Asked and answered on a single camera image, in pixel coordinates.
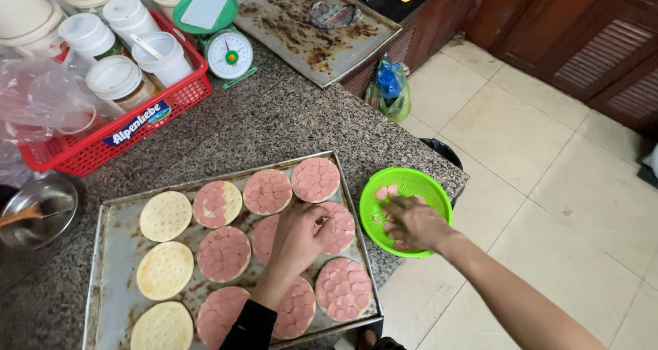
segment kitchen scale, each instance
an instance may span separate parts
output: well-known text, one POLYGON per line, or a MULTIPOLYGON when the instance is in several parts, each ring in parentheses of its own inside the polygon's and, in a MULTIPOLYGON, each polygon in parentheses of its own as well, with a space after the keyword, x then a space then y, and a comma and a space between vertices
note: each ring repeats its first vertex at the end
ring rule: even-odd
POLYGON ((249 39, 231 24, 236 15, 236 0, 181 0, 173 15, 177 27, 197 36, 210 72, 224 89, 258 70, 249 39))

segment black trash bin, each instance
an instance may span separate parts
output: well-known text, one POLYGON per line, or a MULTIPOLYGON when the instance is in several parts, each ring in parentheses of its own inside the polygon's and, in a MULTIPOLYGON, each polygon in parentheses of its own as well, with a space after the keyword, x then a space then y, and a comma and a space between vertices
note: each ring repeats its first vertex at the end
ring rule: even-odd
MULTIPOLYGON (((464 170, 464 166, 462 166, 461 160, 459 160, 459 156, 456 155, 456 153, 453 151, 453 149, 450 148, 450 146, 434 138, 420 138, 420 140, 424 144, 428 145, 435 152, 446 158, 446 160, 452 162, 454 166, 464 170)), ((455 209, 456 200, 459 198, 459 196, 461 196, 463 192, 464 192, 464 188, 462 188, 459 191, 459 193, 455 196, 455 199, 453 199, 450 202, 450 206, 452 206, 453 210, 455 209)))

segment rusty baking tray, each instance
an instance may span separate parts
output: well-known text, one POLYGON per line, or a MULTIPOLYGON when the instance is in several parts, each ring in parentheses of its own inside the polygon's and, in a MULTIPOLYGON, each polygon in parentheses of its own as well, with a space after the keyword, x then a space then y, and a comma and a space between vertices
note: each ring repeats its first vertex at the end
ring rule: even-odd
POLYGON ((325 88, 344 77, 402 27, 358 0, 237 0, 233 23, 278 54, 308 80, 325 88), (356 25, 326 31, 307 22, 316 1, 356 4, 363 19, 356 25))
MULTIPOLYGON (((345 177, 340 162, 333 151, 312 154, 241 172, 200 179, 177 186, 154 189, 152 191, 105 201, 101 205, 94 246, 92 277, 89 283, 89 295, 87 298, 83 349, 129 349, 130 333, 132 327, 135 325, 135 321, 146 310, 157 304, 156 301, 147 299, 139 292, 135 277, 139 262, 151 248, 157 245, 157 243, 144 237, 139 231, 139 215, 146 202, 152 196, 160 192, 173 190, 186 194, 190 201, 193 201, 194 196, 203 185, 216 180, 228 180, 233 182, 238 189, 242 190, 251 174, 259 170, 276 168, 282 170, 290 177, 292 169, 297 164, 311 157, 323 157, 338 166, 341 175, 341 190, 340 192, 336 192, 330 200, 344 204, 350 210, 352 215, 354 215, 357 228, 356 241, 352 243, 349 249, 337 255, 320 254, 315 263, 301 274, 302 277, 308 279, 315 287, 315 280, 325 261, 335 257, 349 257, 365 266, 370 279, 374 282, 373 271, 370 268, 368 253, 363 241, 363 234, 359 227, 358 215, 354 209, 352 198, 350 198, 348 186, 345 184, 345 177)), ((298 202, 298 200, 293 195, 293 200, 290 204, 295 202, 298 202)), ((240 228, 251 239, 253 228, 262 218, 263 216, 249 212, 243 205, 240 214, 231 223, 231 226, 240 228)), ((199 243, 210 230, 203 228, 193 218, 187 229, 174 240, 185 243, 192 250, 196 258, 199 243)), ((170 300, 183 303, 187 307, 187 310, 190 311, 192 319, 196 323, 199 307, 210 292, 225 286, 241 286, 251 292, 262 270, 263 266, 252 255, 247 270, 238 279, 225 284, 216 284, 206 279, 199 271, 199 267, 195 265, 190 282, 178 295, 170 300)), ((363 315, 355 320, 343 323, 335 322, 329 319, 320 309, 317 309, 315 317, 304 335, 285 341, 276 340, 273 337, 270 348, 281 349, 293 346, 311 339, 380 320, 383 317, 383 310, 374 284, 373 292, 374 299, 370 303, 370 306, 363 315)), ((204 348, 205 346, 195 333, 192 349, 204 348)))

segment green plastic colander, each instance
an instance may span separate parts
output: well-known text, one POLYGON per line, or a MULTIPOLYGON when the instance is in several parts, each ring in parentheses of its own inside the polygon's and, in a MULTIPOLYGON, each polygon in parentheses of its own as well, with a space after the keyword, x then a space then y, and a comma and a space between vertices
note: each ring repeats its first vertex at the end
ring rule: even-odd
POLYGON ((421 195, 425 198, 425 203, 438 211, 452 225, 452 208, 450 199, 440 184, 427 174, 415 169, 409 168, 386 168, 376 172, 361 194, 361 202, 358 211, 361 213, 361 224, 366 229, 366 233, 373 241, 380 245, 384 250, 399 257, 415 257, 423 259, 433 254, 432 251, 423 249, 398 251, 393 248, 393 240, 388 238, 383 231, 383 221, 386 217, 382 215, 382 206, 389 202, 378 200, 375 192, 383 186, 391 184, 398 185, 398 193, 401 196, 411 197, 421 195), (381 219, 381 222, 374 220, 374 216, 381 219))

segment tiled floor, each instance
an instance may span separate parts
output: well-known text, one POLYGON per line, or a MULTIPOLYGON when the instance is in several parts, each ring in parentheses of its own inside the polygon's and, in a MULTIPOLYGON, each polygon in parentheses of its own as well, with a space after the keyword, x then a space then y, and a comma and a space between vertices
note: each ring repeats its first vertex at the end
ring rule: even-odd
MULTIPOLYGON (((402 127, 450 145, 471 175, 454 226, 614 350, 658 349, 658 190, 641 137, 469 42, 410 78, 402 127)), ((384 335, 409 350, 518 349, 441 257, 380 290, 384 335)))

